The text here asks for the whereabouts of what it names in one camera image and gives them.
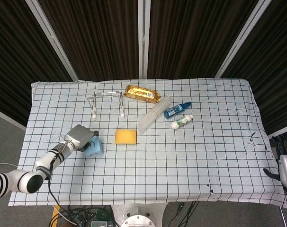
clear plastic tube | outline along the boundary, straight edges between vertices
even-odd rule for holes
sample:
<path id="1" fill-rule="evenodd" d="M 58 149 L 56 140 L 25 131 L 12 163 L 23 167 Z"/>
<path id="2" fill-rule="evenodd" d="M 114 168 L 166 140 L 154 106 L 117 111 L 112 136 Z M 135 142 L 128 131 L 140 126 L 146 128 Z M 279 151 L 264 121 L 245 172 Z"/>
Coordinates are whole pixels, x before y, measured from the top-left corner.
<path id="1" fill-rule="evenodd" d="M 145 130 L 163 113 L 168 109 L 171 104 L 171 97 L 165 96 L 162 98 L 145 116 L 138 121 L 138 127 L 140 134 L 143 134 Z"/>

yellow sponge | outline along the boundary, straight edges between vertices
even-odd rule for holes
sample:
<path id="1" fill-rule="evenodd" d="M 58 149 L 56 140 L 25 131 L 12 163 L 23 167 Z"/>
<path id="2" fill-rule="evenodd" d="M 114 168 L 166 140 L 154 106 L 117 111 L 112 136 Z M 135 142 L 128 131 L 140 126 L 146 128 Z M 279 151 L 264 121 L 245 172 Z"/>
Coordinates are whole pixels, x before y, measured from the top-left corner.
<path id="1" fill-rule="evenodd" d="M 116 144 L 136 144 L 136 129 L 116 129 Z"/>

blue object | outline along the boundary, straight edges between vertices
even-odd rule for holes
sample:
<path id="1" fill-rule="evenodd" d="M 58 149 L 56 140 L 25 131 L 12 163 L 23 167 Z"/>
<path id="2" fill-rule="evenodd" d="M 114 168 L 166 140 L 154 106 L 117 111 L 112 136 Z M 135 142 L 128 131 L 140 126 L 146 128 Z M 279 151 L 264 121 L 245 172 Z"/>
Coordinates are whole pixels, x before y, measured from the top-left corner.
<path id="1" fill-rule="evenodd" d="M 103 154 L 101 142 L 98 136 L 93 136 L 90 141 L 84 146 L 85 156 L 96 156 Z"/>
<path id="2" fill-rule="evenodd" d="M 163 112 L 164 116 L 169 119 L 170 117 L 184 111 L 188 106 L 192 105 L 191 102 L 188 102 L 188 103 L 182 103 L 182 104 L 179 104 L 179 105 L 176 105 L 174 107 L 172 107 L 171 109 L 169 110 L 165 110 Z"/>

gray floor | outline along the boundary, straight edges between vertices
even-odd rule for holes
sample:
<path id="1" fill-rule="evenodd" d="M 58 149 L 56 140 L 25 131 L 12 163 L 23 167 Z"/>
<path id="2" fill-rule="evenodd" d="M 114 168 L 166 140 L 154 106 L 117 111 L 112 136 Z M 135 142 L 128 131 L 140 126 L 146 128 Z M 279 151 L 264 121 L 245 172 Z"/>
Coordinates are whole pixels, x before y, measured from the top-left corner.
<path id="1" fill-rule="evenodd" d="M 0 118 L 0 163 L 18 164 L 25 132 Z M 9 172 L 13 166 L 0 166 L 0 172 Z M 52 216 L 50 206 L 8 207 L 10 193 L 0 199 L 0 226 L 46 227 Z M 190 203 L 172 222 L 177 227 L 187 213 Z M 167 227 L 175 216 L 179 203 L 170 203 L 164 212 L 163 226 Z M 287 221 L 287 210 L 284 214 Z M 284 226 L 279 207 L 267 204 L 237 202 L 200 202 L 189 220 L 188 227 L 278 227 Z"/>

grid pattern tablecloth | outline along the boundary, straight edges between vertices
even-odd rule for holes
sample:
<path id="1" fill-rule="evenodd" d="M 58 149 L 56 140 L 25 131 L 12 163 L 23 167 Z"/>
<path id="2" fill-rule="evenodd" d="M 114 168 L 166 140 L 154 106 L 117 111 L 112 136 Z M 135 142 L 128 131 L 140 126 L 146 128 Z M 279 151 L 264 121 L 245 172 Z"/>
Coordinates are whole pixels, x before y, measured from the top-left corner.
<path id="1" fill-rule="evenodd" d="M 173 130 L 160 116 L 136 145 L 116 145 L 117 128 L 136 129 L 153 104 L 124 97 L 125 119 L 117 97 L 97 99 L 91 120 L 87 97 L 125 90 L 128 84 L 156 89 L 173 97 L 173 105 L 191 101 L 183 113 L 193 121 Z M 282 206 L 281 183 L 263 168 L 278 172 L 250 85 L 241 79 L 116 80 L 35 83 L 32 109 L 19 169 L 34 170 L 35 161 L 63 140 L 75 125 L 98 130 L 104 154 L 96 158 L 74 152 L 54 170 L 51 189 L 64 204 L 158 203 L 168 201 L 243 201 Z M 55 204 L 45 182 L 38 193 L 13 192 L 9 205 Z"/>

